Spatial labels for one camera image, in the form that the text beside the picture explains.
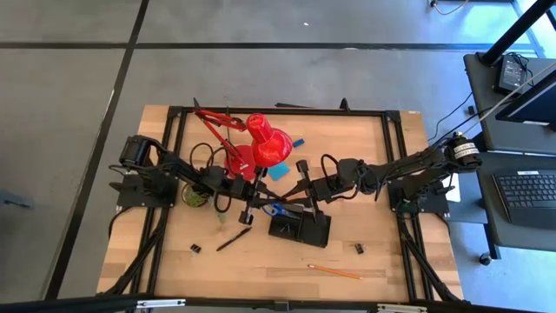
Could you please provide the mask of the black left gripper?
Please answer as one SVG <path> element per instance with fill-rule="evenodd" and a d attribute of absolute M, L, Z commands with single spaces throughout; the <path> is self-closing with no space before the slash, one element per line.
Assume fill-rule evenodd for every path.
<path fill-rule="evenodd" d="M 268 186 L 262 181 L 266 176 L 267 169 L 262 167 L 255 168 L 255 180 L 253 182 L 247 181 L 243 176 L 236 176 L 231 185 L 231 191 L 229 196 L 243 201 L 246 206 L 241 212 L 239 217 L 239 222 L 245 225 L 251 225 L 254 219 L 253 209 L 263 209 L 263 210 L 281 210 L 282 204 L 275 201 L 252 201 L 255 198 L 260 197 L 260 194 L 265 195 L 269 199 L 274 199 L 278 201 L 283 201 L 284 197 L 278 196 Z"/>

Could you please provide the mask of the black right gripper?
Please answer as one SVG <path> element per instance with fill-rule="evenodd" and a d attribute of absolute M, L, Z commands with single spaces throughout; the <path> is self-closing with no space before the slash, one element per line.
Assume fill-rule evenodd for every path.
<path fill-rule="evenodd" d="M 308 200 L 303 203 L 287 203 L 286 209 L 290 211 L 311 211 L 314 221 L 318 223 L 317 216 L 320 212 L 318 202 L 331 203 L 334 196 L 348 191 L 348 186 L 345 186 L 337 175 L 311 180 L 306 160 L 298 161 L 296 168 L 301 174 L 301 180 L 293 189 L 281 197 L 286 200 L 307 198 Z"/>

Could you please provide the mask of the blue-handled scissors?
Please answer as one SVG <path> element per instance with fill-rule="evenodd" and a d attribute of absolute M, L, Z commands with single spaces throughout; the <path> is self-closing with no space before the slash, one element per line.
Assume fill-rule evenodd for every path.
<path fill-rule="evenodd" d="M 269 203 L 263 205 L 261 209 L 269 216 L 285 216 L 296 220 L 301 218 L 303 212 L 303 208 L 300 206 L 283 203 Z"/>

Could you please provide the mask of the black mesh desk organizer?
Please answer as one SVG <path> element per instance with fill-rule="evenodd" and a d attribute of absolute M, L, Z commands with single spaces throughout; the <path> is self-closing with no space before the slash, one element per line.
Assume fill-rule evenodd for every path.
<path fill-rule="evenodd" d="M 297 218 L 277 215 L 271 218 L 268 229 L 270 236 L 305 243 L 315 247 L 326 248 L 332 217 L 318 211 L 295 213 Z"/>

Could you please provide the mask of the red desk lamp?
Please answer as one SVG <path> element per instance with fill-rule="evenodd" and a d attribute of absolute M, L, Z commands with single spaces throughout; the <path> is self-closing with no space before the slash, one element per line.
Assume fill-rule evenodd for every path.
<path fill-rule="evenodd" d="M 194 114 L 202 120 L 227 152 L 224 165 L 231 177 L 242 175 L 247 180 L 253 180 L 256 167 L 273 167 L 285 161 L 294 148 L 290 136 L 283 130 L 272 127 L 261 113 L 249 115 L 246 122 L 239 117 L 199 108 L 194 109 Z M 252 137 L 251 144 L 233 145 L 215 129 L 215 126 L 226 126 L 240 132 L 247 131 Z"/>

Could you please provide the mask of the blue sticky note pad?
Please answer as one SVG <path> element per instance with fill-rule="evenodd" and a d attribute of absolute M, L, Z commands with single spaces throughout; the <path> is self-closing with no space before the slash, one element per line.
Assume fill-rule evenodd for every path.
<path fill-rule="evenodd" d="M 268 174 L 273 181 L 279 181 L 281 178 L 286 176 L 289 171 L 290 168 L 284 162 L 268 168 Z"/>

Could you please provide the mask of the potted succulent plant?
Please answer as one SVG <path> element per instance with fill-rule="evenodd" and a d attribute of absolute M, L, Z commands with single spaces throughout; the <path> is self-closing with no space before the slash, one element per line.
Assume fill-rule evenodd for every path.
<path fill-rule="evenodd" d="M 218 204 L 215 196 L 207 192 L 195 191 L 188 183 L 183 184 L 180 196 L 182 201 L 191 208 L 210 206 L 214 210 L 219 223 L 224 224 L 226 222 L 226 214 L 215 208 Z"/>

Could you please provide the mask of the white paper sheet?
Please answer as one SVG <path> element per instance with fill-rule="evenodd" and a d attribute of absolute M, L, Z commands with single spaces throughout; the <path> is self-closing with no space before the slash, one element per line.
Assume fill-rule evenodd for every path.
<path fill-rule="evenodd" d="M 449 188 L 446 193 L 446 199 L 448 202 L 459 203 L 460 202 L 460 181 L 459 175 L 457 173 L 452 174 L 442 181 L 445 188 Z"/>

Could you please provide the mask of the dark grey keyboard shelf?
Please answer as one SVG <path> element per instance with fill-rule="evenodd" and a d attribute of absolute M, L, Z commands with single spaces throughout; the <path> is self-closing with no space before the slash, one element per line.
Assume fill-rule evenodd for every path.
<path fill-rule="evenodd" d="M 480 157 L 482 165 L 477 170 L 477 176 L 486 210 L 484 229 L 490 257 L 498 257 L 500 246 L 556 252 L 556 230 L 524 227 L 508 221 L 492 178 L 492 174 L 499 170 L 556 170 L 556 156 L 482 152 Z"/>

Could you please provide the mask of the dark grey desk top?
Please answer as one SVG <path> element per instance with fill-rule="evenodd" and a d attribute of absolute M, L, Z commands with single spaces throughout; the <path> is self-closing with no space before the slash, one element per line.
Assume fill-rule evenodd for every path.
<path fill-rule="evenodd" d="M 498 73 L 495 67 L 484 66 L 476 54 L 466 54 L 463 60 L 478 110 L 494 106 L 504 98 L 492 88 Z M 480 123 L 484 150 L 556 156 L 556 131 L 538 124 L 497 120 L 495 114 L 499 111 L 501 107 Z"/>

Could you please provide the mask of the black gantry beam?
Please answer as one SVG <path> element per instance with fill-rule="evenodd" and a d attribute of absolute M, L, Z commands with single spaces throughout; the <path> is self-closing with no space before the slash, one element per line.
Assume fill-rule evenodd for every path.
<path fill-rule="evenodd" d="M 100 295 L 22 303 L 0 303 L 0 313 L 110 313 L 121 310 L 146 310 L 174 307 L 225 307 L 267 309 L 278 312 L 290 310 L 365 310 L 373 313 L 538 313 L 471 304 L 465 301 L 439 302 L 415 300 L 407 303 L 340 302 L 305 300 L 249 300 L 205 297 L 152 297 L 148 294 Z"/>

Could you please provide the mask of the black keyboard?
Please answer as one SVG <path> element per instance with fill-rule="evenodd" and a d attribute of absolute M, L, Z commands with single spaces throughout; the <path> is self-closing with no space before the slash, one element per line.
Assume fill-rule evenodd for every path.
<path fill-rule="evenodd" d="M 499 170 L 492 178 L 510 223 L 556 230 L 556 170 Z"/>

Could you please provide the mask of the black power adapter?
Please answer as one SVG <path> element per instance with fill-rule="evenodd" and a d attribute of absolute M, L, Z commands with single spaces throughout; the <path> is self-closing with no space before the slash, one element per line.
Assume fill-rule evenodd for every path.
<path fill-rule="evenodd" d="M 505 54 L 499 62 L 493 90 L 500 94 L 509 94 L 520 87 L 529 73 L 528 63 L 529 59 L 521 54 Z"/>

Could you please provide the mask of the grey chair base leg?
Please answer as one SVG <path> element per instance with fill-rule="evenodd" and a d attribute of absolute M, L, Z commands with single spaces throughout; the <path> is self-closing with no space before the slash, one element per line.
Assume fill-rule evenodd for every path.
<path fill-rule="evenodd" d="M 25 209 L 31 209 L 34 205 L 32 199 L 16 195 L 4 189 L 0 189 L 0 204 L 12 204 Z"/>

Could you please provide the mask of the black monitor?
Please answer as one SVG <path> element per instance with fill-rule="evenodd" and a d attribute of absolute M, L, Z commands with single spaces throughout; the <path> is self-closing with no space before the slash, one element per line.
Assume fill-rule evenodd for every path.
<path fill-rule="evenodd" d="M 496 114 L 500 121 L 556 124 L 556 70 Z"/>

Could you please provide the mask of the black metal pole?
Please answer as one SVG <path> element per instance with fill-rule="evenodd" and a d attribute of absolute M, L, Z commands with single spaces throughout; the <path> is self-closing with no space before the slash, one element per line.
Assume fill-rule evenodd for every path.
<path fill-rule="evenodd" d="M 485 66 L 496 64 L 503 53 L 555 4 L 556 0 L 536 0 L 486 53 L 479 56 L 479 61 Z"/>

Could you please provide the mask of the black aluminium table frame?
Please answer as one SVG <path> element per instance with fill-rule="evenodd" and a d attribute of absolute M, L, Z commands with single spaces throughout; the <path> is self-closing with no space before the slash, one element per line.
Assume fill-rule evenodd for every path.
<path fill-rule="evenodd" d="M 309 173 L 321 176 L 320 157 L 356 157 L 369 163 L 385 163 L 406 153 L 426 148 L 422 116 L 403 111 L 383 121 L 366 113 L 327 110 L 266 108 L 264 114 L 276 128 L 305 143 L 294 150 L 289 165 L 304 159 Z M 221 251 L 221 244 L 243 227 L 238 217 L 243 204 L 229 204 L 226 222 L 219 223 L 210 207 L 190 208 L 177 202 L 169 211 L 156 277 L 157 296 L 205 297 L 249 300 L 305 300 L 340 302 L 408 301 L 407 281 L 394 213 L 387 192 L 379 197 L 355 196 L 323 204 L 332 217 L 326 248 L 291 242 L 268 234 L 269 217 L 255 212 L 252 230 Z M 202 247 L 199 254 L 190 246 Z M 358 255 L 354 245 L 366 246 Z M 308 268 L 319 265 L 361 276 L 361 280 Z"/>

